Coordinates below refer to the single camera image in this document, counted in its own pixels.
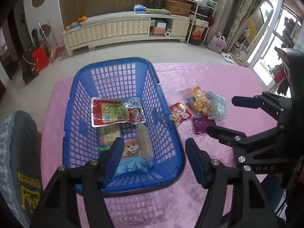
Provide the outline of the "red tofu snack packet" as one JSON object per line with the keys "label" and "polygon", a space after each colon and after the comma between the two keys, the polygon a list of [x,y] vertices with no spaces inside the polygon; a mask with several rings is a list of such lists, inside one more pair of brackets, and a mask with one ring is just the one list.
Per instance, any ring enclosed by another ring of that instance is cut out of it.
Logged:
{"label": "red tofu snack packet", "polygon": [[105,127],[115,124],[130,123],[133,125],[146,123],[144,111],[139,97],[91,99],[92,127]]}

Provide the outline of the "clear soda cracker packet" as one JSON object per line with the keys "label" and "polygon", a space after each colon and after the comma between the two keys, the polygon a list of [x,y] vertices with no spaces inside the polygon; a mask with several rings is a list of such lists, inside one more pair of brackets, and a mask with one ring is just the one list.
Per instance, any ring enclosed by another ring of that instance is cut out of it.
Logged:
{"label": "clear soda cracker packet", "polygon": [[154,150],[148,128],[140,123],[137,126],[137,130],[143,158],[147,161],[153,161]]}

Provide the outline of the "silver blue snack packet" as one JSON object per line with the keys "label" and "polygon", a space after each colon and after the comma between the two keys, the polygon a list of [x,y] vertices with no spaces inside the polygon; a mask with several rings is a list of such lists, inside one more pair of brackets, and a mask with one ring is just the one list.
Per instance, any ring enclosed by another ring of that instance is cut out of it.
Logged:
{"label": "silver blue snack packet", "polygon": [[207,117],[209,120],[223,121],[227,116],[226,100],[213,92],[206,93]]}

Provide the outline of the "purple snack packet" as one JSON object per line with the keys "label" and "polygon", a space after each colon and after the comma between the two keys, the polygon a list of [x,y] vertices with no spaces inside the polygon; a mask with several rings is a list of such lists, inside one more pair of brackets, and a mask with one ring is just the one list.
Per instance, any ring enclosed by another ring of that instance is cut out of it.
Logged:
{"label": "purple snack packet", "polygon": [[209,125],[215,125],[214,120],[209,120],[207,117],[193,118],[194,131],[196,135],[205,134]]}

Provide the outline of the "white slippers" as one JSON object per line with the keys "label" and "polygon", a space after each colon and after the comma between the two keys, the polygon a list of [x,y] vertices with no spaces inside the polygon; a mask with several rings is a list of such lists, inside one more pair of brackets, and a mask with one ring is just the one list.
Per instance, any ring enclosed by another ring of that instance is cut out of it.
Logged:
{"label": "white slippers", "polygon": [[233,64],[233,58],[229,53],[221,52],[221,56],[226,62]]}

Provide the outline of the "orange yellow snack packet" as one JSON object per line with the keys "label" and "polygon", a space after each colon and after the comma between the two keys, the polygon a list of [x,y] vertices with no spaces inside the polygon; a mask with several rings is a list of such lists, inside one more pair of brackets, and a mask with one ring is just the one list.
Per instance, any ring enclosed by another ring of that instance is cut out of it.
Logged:
{"label": "orange yellow snack packet", "polygon": [[209,117],[210,101],[199,86],[192,89],[192,96],[185,99],[196,117]]}

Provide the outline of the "green cracker packet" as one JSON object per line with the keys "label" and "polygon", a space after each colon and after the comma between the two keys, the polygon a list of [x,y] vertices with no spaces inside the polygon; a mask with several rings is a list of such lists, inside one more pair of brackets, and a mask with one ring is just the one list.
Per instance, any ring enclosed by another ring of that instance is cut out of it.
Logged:
{"label": "green cracker packet", "polygon": [[109,150],[117,137],[121,137],[121,126],[119,124],[99,127],[98,133],[98,151]]}

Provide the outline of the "egg yolk pastry packet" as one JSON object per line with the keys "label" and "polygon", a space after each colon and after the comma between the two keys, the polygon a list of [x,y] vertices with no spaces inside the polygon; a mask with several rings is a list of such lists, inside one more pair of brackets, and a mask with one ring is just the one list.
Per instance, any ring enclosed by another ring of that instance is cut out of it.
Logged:
{"label": "egg yolk pastry packet", "polygon": [[147,161],[143,158],[139,141],[129,139],[125,141],[124,152],[114,176],[135,171],[148,172],[154,166],[154,159],[153,161]]}

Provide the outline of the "small red snack packet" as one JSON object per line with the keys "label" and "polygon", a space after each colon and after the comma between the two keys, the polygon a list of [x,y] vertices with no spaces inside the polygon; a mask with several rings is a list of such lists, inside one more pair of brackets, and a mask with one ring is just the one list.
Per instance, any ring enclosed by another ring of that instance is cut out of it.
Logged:
{"label": "small red snack packet", "polygon": [[181,123],[192,118],[192,114],[185,105],[178,102],[169,107],[171,112],[170,120],[178,127]]}

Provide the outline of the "white metal shelf rack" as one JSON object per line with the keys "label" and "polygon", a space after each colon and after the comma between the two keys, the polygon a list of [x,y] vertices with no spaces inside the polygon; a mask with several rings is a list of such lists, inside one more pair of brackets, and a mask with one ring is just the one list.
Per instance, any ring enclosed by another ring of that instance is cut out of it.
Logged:
{"label": "white metal shelf rack", "polygon": [[185,2],[191,5],[187,44],[203,45],[206,41],[208,32],[214,23],[217,1],[185,0]]}

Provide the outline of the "white standing air conditioner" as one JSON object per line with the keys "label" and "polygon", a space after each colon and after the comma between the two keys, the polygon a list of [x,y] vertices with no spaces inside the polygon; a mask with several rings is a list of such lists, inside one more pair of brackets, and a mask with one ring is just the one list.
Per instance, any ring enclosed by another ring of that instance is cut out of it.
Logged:
{"label": "white standing air conditioner", "polygon": [[206,36],[206,42],[209,42],[211,38],[218,32],[223,33],[226,27],[228,18],[232,11],[232,5],[235,0],[215,0],[217,2],[216,11],[214,13],[214,23],[209,28]]}

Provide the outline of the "black bag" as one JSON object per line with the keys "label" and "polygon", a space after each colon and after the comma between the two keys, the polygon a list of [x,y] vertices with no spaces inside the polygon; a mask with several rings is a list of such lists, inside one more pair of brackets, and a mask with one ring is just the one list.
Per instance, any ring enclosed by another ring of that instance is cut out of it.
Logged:
{"label": "black bag", "polygon": [[21,68],[22,68],[22,78],[24,83],[27,85],[33,79],[38,77],[39,72],[35,69],[35,63],[31,55],[31,50],[25,51],[21,56]]}

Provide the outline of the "cardboard box on cabinet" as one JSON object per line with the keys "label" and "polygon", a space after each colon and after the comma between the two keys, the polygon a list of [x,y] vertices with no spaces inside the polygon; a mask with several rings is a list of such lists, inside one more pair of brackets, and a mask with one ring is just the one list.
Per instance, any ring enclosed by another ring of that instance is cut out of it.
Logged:
{"label": "cardboard box on cabinet", "polygon": [[177,1],[165,0],[164,2],[164,8],[174,15],[188,17],[190,14],[191,7],[191,4],[181,3]]}

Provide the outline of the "red broom and dustpan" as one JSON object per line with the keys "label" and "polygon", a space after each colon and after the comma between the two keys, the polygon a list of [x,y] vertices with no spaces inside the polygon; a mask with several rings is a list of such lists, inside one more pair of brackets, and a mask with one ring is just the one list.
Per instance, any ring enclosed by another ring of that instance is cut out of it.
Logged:
{"label": "red broom and dustpan", "polygon": [[55,47],[51,47],[50,62],[53,63],[57,58],[63,56],[65,48],[64,48],[64,46],[60,46],[60,47],[58,46],[58,43],[56,41],[56,38],[55,38],[54,33],[52,31],[52,28],[51,28],[51,24],[50,24],[49,21],[47,21],[47,22],[48,22],[48,25],[50,27],[51,34],[53,36],[53,39],[54,39],[54,42],[55,42],[55,45],[56,45]]}

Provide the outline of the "cream tv cabinet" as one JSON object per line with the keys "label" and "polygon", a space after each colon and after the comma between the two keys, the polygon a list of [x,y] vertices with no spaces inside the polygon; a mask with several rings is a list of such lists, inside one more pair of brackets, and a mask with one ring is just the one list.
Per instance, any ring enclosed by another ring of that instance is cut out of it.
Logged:
{"label": "cream tv cabinet", "polygon": [[83,47],[149,40],[185,41],[190,18],[180,15],[124,11],[89,17],[62,33],[69,56]]}

